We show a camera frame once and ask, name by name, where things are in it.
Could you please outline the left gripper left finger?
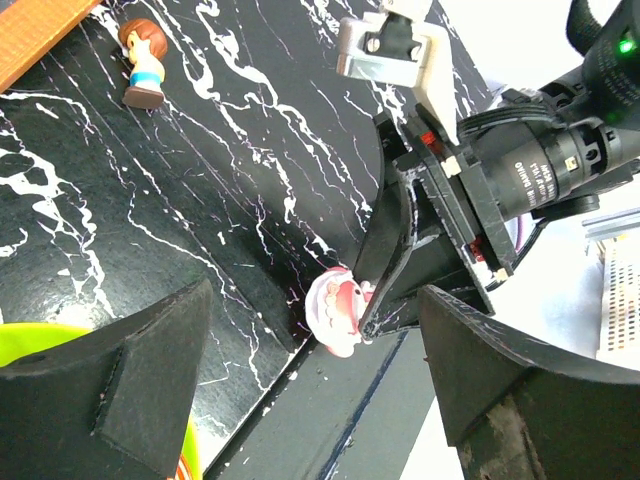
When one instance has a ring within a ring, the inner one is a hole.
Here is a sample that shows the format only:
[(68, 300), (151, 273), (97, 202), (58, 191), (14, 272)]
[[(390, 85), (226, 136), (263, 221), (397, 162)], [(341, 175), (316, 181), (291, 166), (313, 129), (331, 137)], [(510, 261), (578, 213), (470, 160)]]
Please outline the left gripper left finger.
[(4, 479), (170, 479), (211, 317), (203, 278), (1, 369)]

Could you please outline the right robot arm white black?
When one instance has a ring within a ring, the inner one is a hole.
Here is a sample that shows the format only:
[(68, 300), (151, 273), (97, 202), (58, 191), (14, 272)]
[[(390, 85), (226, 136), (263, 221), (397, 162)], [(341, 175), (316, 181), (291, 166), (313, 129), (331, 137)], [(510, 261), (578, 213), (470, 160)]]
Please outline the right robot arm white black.
[(639, 155), (639, 5), (604, 24), (584, 1), (566, 26), (582, 62), (527, 93), (466, 119), (455, 112), (452, 56), (406, 14), (366, 22), (344, 75), (414, 88), (403, 124), (374, 118), (382, 154), (373, 215), (354, 268), (373, 296), (356, 317), (365, 340), (418, 324), (429, 285), (488, 314), (503, 285), (551, 223), (597, 209), (628, 182)]

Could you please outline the pink flamingo toy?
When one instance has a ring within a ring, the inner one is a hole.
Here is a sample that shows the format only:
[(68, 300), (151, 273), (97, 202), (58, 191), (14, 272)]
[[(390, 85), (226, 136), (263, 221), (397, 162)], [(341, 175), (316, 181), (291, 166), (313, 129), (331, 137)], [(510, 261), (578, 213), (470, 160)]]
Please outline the pink flamingo toy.
[(332, 267), (318, 276), (305, 296), (305, 320), (315, 339), (333, 355), (349, 358), (364, 340), (359, 323), (375, 286), (358, 283), (351, 270)]

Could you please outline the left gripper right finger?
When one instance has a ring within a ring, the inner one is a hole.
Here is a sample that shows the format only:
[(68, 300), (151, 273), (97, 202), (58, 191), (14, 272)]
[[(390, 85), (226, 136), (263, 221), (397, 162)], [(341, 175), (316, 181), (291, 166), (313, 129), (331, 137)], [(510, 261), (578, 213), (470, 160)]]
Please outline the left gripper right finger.
[(465, 478), (638, 478), (638, 371), (546, 343), (434, 286), (418, 304)]

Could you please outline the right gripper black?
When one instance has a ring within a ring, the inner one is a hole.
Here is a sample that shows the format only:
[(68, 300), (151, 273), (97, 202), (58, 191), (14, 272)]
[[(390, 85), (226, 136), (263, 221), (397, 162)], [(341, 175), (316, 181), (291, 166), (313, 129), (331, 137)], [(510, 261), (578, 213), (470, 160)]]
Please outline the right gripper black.
[(382, 182), (353, 270), (374, 288), (358, 327), (365, 342), (419, 326), (418, 291), (433, 285), (495, 313), (472, 265), (511, 275), (521, 253), (506, 229), (579, 214), (608, 169), (608, 131), (543, 115), (482, 114), (452, 144), (422, 115), (402, 129), (380, 118)]

